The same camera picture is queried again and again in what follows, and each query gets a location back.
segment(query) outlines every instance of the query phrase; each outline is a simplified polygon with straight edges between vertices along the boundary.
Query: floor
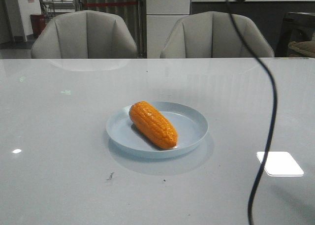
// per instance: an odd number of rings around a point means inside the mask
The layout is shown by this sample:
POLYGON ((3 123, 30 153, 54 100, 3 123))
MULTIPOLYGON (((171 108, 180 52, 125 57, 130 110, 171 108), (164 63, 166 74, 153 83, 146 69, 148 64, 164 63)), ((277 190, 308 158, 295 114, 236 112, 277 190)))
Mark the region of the floor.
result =
POLYGON ((0 44, 0 59, 30 59, 34 41, 0 44))

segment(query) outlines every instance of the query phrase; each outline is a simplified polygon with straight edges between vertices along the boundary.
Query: plate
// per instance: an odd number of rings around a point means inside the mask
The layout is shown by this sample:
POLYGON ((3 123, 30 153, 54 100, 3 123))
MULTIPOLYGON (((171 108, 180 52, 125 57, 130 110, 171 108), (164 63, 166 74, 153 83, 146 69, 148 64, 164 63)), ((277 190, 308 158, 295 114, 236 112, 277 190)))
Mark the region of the plate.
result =
POLYGON ((208 132, 205 117, 193 108, 171 102, 149 102, 175 127, 177 145, 169 150, 160 149, 140 133, 129 118, 130 106, 110 117, 106 131, 121 150, 142 158, 165 159, 186 154, 195 149, 208 132))

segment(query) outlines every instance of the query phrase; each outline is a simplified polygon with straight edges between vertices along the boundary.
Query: white table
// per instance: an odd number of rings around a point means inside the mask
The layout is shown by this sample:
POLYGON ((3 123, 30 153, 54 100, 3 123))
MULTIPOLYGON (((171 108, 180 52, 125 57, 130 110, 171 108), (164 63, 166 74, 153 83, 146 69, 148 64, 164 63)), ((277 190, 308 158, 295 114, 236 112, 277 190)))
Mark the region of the white table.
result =
POLYGON ((68 13, 74 12, 74 3, 71 0, 65 1, 44 1, 43 2, 48 7, 48 13, 53 16, 53 13, 68 13))
MULTIPOLYGON (((254 221, 313 225, 315 60, 264 61, 279 91, 271 150, 304 175, 264 173, 254 221)), ((0 224, 245 225, 271 107, 253 59, 0 60, 0 224), (140 100, 190 106, 209 134, 174 159, 123 153, 106 121, 140 100)))

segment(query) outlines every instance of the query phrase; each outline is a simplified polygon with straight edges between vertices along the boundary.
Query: red trash can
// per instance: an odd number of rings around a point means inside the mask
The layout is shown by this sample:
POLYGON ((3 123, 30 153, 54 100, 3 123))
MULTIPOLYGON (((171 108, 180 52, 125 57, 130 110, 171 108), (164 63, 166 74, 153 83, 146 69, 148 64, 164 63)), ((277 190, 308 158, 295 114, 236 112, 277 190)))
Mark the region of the red trash can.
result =
POLYGON ((42 14, 31 14, 31 27, 35 38, 38 38, 46 27, 45 16, 42 14))

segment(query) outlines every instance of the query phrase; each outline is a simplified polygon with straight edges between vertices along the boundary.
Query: gray chair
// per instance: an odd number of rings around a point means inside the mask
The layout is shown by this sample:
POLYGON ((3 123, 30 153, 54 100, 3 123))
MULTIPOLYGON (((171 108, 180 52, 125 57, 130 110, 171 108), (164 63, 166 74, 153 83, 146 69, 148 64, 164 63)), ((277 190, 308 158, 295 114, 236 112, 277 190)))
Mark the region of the gray chair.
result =
MULTIPOLYGON (((259 57, 274 57, 274 51, 255 23, 233 15, 242 35, 259 57)), ((161 58, 251 57, 230 21, 222 12, 204 12, 180 19, 161 52, 161 58)))
POLYGON ((137 46, 123 19, 84 10, 53 18, 31 48, 35 59, 136 58, 137 46))

